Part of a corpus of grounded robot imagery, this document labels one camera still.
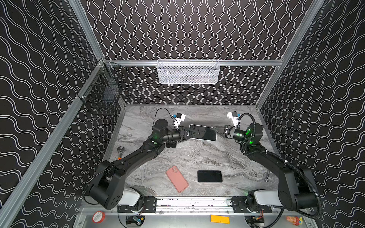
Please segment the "light blue phone case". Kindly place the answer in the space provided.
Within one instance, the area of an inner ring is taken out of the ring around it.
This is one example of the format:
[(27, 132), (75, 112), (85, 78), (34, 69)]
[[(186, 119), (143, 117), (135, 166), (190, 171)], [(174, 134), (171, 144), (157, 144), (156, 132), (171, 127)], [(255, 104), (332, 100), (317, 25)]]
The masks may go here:
[(190, 129), (193, 129), (189, 134), (192, 135), (193, 139), (196, 140), (205, 140), (205, 141), (216, 141), (217, 133), (213, 130), (212, 127), (202, 126), (202, 125), (189, 125)]

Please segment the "black smartphone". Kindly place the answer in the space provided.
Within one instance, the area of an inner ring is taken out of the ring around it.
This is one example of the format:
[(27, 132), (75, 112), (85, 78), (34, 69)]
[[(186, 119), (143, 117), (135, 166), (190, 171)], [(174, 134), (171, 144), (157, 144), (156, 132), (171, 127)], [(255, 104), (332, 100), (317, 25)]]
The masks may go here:
[(222, 172), (221, 171), (197, 171), (198, 182), (203, 183), (222, 183)]

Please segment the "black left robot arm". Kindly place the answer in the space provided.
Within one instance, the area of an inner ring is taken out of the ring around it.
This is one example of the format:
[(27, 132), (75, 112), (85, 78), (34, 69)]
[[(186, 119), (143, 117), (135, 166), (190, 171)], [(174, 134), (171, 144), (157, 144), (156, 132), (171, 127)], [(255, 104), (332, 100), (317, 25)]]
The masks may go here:
[(206, 132), (207, 127), (204, 126), (180, 126), (174, 129), (167, 120), (157, 120), (152, 126), (152, 133), (140, 148), (120, 160), (103, 161), (98, 166), (85, 194), (107, 210), (114, 208), (122, 199), (126, 178), (134, 170), (155, 159), (166, 147), (175, 148), (177, 143), (193, 137), (201, 139)]

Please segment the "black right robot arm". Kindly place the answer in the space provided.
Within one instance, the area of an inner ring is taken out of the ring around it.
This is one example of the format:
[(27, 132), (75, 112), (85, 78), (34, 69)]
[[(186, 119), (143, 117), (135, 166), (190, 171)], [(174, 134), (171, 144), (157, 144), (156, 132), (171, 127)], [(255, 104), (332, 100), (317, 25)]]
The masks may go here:
[(234, 126), (214, 126), (213, 130), (226, 139), (235, 140), (244, 156), (278, 177), (279, 185), (273, 193), (272, 201), (269, 202), (268, 191), (263, 196), (255, 191), (255, 200), (262, 199), (264, 205), (279, 206), (311, 219), (317, 219), (323, 214), (322, 200), (312, 171), (305, 166), (295, 166), (262, 146), (260, 140), (263, 126), (251, 114), (245, 113), (237, 117)]

